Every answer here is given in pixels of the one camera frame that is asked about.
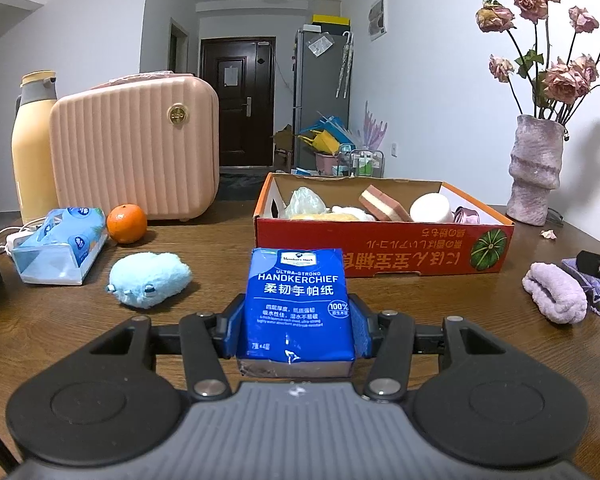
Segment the purple woven pouch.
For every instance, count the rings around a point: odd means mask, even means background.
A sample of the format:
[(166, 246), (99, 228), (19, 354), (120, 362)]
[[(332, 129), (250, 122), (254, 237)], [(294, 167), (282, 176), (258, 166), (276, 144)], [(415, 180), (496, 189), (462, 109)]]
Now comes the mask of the purple woven pouch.
[(588, 308), (600, 316), (600, 279), (580, 272), (575, 258), (562, 259), (560, 264), (582, 287), (588, 300)]

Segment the lilac fuzzy towel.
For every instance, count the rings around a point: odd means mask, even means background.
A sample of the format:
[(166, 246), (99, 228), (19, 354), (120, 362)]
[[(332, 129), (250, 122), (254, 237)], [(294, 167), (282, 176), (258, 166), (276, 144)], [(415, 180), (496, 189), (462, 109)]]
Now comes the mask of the lilac fuzzy towel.
[(588, 310), (585, 292), (577, 280), (556, 264), (532, 263), (521, 284), (550, 322), (573, 325), (584, 320)]

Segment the blue handkerchief tissue pack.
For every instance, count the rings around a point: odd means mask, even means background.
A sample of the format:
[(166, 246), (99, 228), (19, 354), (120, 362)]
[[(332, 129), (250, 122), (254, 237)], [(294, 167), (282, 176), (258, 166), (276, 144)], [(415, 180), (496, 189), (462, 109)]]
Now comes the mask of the blue handkerchief tissue pack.
[(339, 248), (251, 253), (236, 353), (260, 378), (345, 378), (355, 360)]

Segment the light blue plush toy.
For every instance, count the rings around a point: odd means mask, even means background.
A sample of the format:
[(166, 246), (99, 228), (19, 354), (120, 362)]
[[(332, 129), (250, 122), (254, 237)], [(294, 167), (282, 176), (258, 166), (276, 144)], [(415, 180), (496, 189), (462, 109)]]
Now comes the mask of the light blue plush toy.
[(193, 281), (190, 267), (172, 252), (138, 252), (119, 259), (106, 292), (120, 304), (148, 310), (182, 292)]

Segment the white yellow plush toy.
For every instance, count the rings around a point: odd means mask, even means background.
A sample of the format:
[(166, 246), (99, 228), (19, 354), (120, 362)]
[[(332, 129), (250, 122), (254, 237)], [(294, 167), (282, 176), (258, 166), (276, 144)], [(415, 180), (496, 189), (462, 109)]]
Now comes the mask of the white yellow plush toy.
[(361, 208), (332, 206), (323, 212), (306, 212), (293, 214), (291, 220), (302, 221), (337, 221), (337, 222), (374, 222), (376, 218)]

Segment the clear plastic bag bundle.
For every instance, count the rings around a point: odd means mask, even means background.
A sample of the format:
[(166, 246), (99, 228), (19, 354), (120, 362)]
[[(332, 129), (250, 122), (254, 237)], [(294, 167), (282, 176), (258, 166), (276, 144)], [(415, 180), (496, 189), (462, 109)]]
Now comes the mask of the clear plastic bag bundle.
[(289, 204), (284, 210), (284, 218), (291, 219), (300, 214), (324, 214), (327, 206), (320, 196), (306, 186), (292, 192)]

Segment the pink satin cloth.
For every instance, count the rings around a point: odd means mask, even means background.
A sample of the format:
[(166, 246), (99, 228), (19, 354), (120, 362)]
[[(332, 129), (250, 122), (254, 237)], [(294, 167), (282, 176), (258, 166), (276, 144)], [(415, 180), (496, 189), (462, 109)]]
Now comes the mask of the pink satin cloth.
[(453, 222), (461, 224), (480, 224), (480, 214), (475, 209), (458, 206), (453, 212)]

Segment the fallen pink petal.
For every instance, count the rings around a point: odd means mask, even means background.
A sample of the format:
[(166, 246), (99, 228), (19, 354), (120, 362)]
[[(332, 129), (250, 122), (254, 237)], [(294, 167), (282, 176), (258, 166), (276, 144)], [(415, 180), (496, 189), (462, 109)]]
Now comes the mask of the fallen pink petal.
[(553, 230), (546, 230), (541, 232), (541, 236), (546, 240), (556, 240), (557, 236)]

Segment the orange cardboard box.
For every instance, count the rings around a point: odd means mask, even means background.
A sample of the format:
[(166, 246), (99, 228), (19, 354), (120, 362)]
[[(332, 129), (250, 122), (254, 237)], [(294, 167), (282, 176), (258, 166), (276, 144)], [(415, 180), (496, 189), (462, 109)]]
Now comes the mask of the orange cardboard box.
[[(397, 221), (318, 221), (283, 217), (291, 195), (309, 188), (326, 206), (361, 205), (369, 186), (407, 208), (437, 192), (453, 210), (479, 216), (476, 224)], [(379, 274), (454, 275), (498, 273), (514, 234), (514, 222), (464, 191), (440, 181), (268, 174), (253, 214), (256, 245), (265, 248), (339, 248), (348, 278)]]

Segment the pink striped sponge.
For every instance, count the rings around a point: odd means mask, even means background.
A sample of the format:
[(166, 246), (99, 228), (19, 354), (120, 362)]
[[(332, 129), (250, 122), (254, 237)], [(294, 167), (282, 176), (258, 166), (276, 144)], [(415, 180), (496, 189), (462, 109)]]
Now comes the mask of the pink striped sponge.
[(381, 192), (376, 186), (369, 185), (360, 196), (358, 201), (368, 212), (379, 221), (412, 222), (410, 214), (394, 198)]

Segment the white round object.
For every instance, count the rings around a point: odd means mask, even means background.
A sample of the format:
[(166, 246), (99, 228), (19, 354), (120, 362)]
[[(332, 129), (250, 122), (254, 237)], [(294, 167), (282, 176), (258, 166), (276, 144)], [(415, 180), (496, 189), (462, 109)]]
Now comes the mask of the white round object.
[(454, 219), (450, 201), (441, 193), (419, 196), (408, 213), (416, 223), (450, 223)]

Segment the dried pink rose bouquet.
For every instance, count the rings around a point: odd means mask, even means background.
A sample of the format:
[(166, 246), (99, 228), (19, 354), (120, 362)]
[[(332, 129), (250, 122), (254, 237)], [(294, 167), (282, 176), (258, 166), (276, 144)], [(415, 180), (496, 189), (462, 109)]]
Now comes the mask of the dried pink rose bouquet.
[(600, 89), (600, 50), (579, 54), (579, 37), (600, 30), (600, 21), (584, 6), (568, 9), (570, 43), (561, 55), (550, 38), (550, 17), (564, 0), (513, 0), (509, 8), (498, 0), (482, 0), (475, 15), (480, 32), (508, 36), (516, 58), (491, 55), (492, 77), (513, 88), (513, 76), (530, 84), (532, 117), (565, 126), (593, 91)]

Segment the pink ribbed suitcase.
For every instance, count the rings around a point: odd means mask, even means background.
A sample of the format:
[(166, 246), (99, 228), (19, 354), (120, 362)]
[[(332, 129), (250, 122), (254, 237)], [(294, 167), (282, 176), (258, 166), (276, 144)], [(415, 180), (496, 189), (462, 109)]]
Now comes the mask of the pink ribbed suitcase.
[(118, 78), (55, 103), (50, 152), (60, 206), (197, 218), (220, 183), (219, 98), (191, 74)]

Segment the white power adapter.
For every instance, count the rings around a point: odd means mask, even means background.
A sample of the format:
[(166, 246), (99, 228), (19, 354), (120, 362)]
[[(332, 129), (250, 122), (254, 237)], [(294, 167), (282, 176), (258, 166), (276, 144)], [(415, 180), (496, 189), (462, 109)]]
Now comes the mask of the white power adapter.
[(6, 254), (11, 255), (12, 252), (22, 245), (30, 236), (32, 235), (31, 231), (24, 230), (13, 232), (12, 234), (8, 234), (5, 240), (5, 252)]

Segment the grey refrigerator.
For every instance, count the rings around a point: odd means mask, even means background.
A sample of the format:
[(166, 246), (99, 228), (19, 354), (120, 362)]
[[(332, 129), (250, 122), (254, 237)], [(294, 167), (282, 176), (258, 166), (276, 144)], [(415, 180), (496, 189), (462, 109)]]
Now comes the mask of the grey refrigerator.
[(315, 169), (312, 148), (300, 136), (307, 136), (309, 128), (323, 116), (335, 116), (349, 125), (349, 98), (343, 87), (339, 96), (340, 67), (347, 38), (328, 32), (298, 30), (294, 46), (294, 166)]

